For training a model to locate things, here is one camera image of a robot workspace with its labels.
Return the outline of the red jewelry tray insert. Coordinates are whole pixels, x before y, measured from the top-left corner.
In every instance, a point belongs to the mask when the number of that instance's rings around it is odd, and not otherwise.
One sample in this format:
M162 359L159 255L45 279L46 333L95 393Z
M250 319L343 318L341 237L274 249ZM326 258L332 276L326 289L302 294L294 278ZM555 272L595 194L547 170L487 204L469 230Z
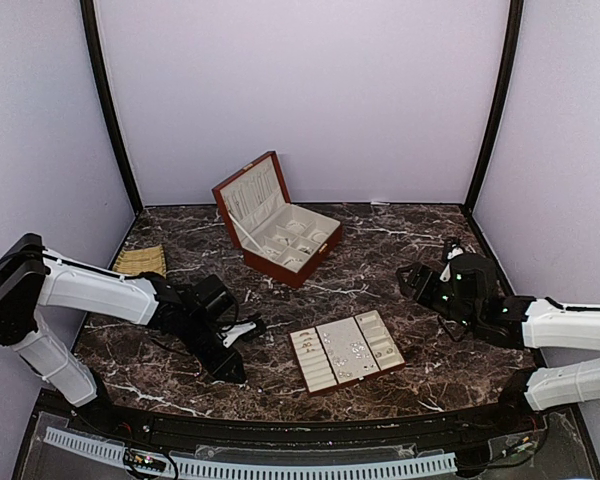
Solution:
M289 334L310 395L398 370L406 362L376 310Z

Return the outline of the red wooden jewelry box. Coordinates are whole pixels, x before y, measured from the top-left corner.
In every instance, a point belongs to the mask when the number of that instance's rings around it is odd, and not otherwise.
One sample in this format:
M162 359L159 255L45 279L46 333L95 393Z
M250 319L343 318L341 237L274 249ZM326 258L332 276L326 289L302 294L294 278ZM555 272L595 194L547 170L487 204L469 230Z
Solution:
M233 245L245 264L301 287L340 242L340 221L291 202L274 151L212 189Z

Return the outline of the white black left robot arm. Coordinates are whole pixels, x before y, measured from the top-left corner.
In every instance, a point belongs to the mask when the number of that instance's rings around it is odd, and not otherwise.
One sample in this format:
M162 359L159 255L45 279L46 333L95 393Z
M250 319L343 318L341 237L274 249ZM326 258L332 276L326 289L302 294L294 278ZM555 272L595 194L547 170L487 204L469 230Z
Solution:
M252 322L220 323L239 309L215 275L173 285L155 272L125 275L66 258L39 235L22 236L0 259L0 346L16 352L54 386L100 436L121 427L102 382L51 331L39 309L57 306L98 313L177 337L216 380L242 384L243 360L233 344Z

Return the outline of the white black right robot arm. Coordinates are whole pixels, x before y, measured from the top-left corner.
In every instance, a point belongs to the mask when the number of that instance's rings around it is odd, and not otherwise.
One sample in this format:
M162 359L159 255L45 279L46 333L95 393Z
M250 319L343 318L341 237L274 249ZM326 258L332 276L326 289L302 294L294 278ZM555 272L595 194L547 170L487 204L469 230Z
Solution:
M502 296L495 263L455 248L445 268L422 263L396 271L400 291L474 338L524 350L560 347L600 352L600 305L559 303L549 297ZM490 413L501 434L514 432L529 411L600 399L600 357L555 368L519 370L510 378Z

